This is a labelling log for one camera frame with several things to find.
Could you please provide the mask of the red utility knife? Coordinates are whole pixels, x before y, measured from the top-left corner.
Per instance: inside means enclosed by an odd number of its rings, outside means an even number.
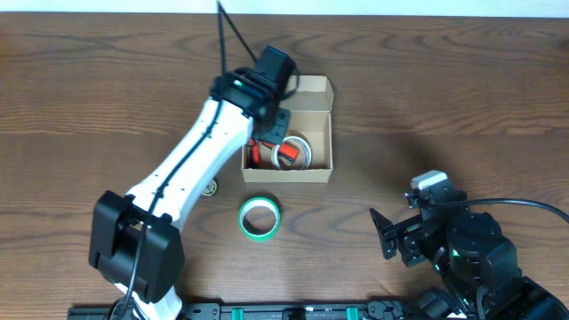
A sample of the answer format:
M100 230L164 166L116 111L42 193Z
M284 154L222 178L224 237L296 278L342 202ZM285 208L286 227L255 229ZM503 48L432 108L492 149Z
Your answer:
M249 167L256 169L261 162L259 144L256 139L250 138L247 147L249 148Z

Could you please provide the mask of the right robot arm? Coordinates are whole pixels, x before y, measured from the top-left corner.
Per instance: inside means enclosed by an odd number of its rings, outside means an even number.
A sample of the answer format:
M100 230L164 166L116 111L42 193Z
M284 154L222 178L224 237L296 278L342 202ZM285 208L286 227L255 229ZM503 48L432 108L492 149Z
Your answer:
M406 267L429 262L446 291L441 298L410 307L431 316L459 311L468 319L566 319L568 307L522 275L516 246L489 213L443 210L399 223L374 209L383 257L401 256Z

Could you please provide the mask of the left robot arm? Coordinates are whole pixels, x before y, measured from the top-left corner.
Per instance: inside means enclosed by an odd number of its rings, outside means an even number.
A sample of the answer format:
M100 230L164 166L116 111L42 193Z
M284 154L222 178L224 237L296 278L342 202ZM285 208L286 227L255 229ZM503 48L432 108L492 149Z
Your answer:
M175 319L174 285L185 263L189 215L220 168L251 138L276 143L287 123L282 100L291 72L240 68L218 77L193 127L142 182L120 196L106 191L92 212L89 264L123 292L107 319Z

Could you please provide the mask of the black gold correction tape dispenser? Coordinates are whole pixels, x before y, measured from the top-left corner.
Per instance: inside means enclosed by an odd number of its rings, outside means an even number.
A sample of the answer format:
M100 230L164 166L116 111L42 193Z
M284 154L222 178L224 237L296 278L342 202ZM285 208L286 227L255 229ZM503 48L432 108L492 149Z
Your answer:
M219 191L219 182L216 178L213 178L206 185L206 187L204 188L204 190L201 193L201 196L213 197L218 193L218 191Z

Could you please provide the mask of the small red black cutter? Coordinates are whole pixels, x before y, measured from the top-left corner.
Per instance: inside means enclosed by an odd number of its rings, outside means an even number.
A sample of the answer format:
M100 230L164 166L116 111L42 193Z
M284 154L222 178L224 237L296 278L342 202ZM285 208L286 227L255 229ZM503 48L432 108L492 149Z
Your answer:
M288 142L284 142L282 145L275 145L266 141L262 142L262 145L271 150L271 159L277 162L280 157L291 163L294 163L298 156L299 150Z

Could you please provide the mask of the white clear tape roll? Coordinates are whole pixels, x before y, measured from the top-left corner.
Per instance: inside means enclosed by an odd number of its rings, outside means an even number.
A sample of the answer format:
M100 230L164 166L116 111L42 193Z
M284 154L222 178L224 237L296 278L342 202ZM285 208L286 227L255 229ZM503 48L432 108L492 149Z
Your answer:
M312 150L311 150L310 145L309 145L303 138L301 138L301 137L299 137L299 136L293 136L293 135L290 135L290 136L285 137L280 145L282 145L284 142L290 142L290 141L297 142L297 143L300 144L301 149L303 150L303 154L304 154L304 158L303 158L303 163L302 163L302 166L301 166L301 170L306 170L306 169L308 169L308 168L310 167L311 163L312 163ZM278 160L277 162L274 162L274 161L271 159L271 163L272 163L278 170L281 169L279 160Z

